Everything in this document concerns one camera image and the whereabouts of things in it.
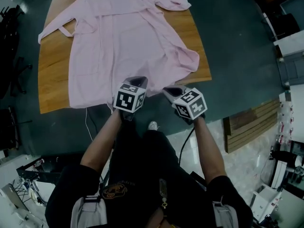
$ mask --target black t-shirt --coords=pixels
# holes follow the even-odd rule
[[[101,191],[105,201],[109,227],[145,227],[149,217],[161,206],[159,178],[166,180],[168,206],[165,210],[169,223],[178,227],[208,227],[215,225],[212,201],[228,204],[237,212],[240,228],[250,228],[252,212],[240,197],[230,179],[215,178],[204,191],[181,168],[171,168],[161,177],[143,176],[134,180],[120,180]],[[98,173],[86,166],[66,167],[56,185],[46,209],[50,228],[70,227],[75,202],[84,196],[94,195],[99,184]]]

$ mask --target sneaker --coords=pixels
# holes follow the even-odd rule
[[[152,121],[152,122],[149,123],[148,130],[157,131],[158,128],[159,128],[159,126],[157,125],[156,121]]]

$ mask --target dark green floor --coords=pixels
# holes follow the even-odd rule
[[[33,120],[20,127],[24,148],[31,154],[83,152],[90,138],[85,126],[85,109],[62,109],[39,113],[38,34],[42,31],[51,0],[25,0],[28,12],[20,20],[18,55],[33,64],[24,74],[26,95],[7,97],[1,108],[14,105],[19,121]],[[283,91],[273,44],[268,40],[261,15],[253,0],[189,0],[198,27],[212,81],[192,84],[205,96],[208,121],[215,121],[275,98]],[[100,129],[110,111],[105,105],[90,108]],[[145,100],[136,113],[137,127],[143,132],[156,120],[165,134],[190,126],[176,117],[162,95]],[[94,126],[89,123],[92,133]]]

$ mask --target pink object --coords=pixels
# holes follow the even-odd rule
[[[167,23],[166,10],[187,10],[187,0],[76,0],[38,37],[56,29],[74,37],[69,62],[70,106],[112,105],[120,82],[131,76],[149,79],[147,95],[197,70],[199,55],[186,48]],[[70,34],[62,26],[76,19]]]

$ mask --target wooden board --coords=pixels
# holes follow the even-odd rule
[[[277,122],[278,99],[227,117],[224,122],[225,150],[231,153],[248,144]]]
[[[75,0],[52,0],[45,26]],[[189,10],[166,11],[167,22],[175,29],[187,48],[200,56],[199,68],[178,84],[211,80],[209,65],[199,33]],[[75,21],[65,25],[73,31]],[[73,38],[67,38],[59,30],[54,31],[41,41],[38,66],[38,94],[40,113],[47,113],[69,107],[68,63]]]

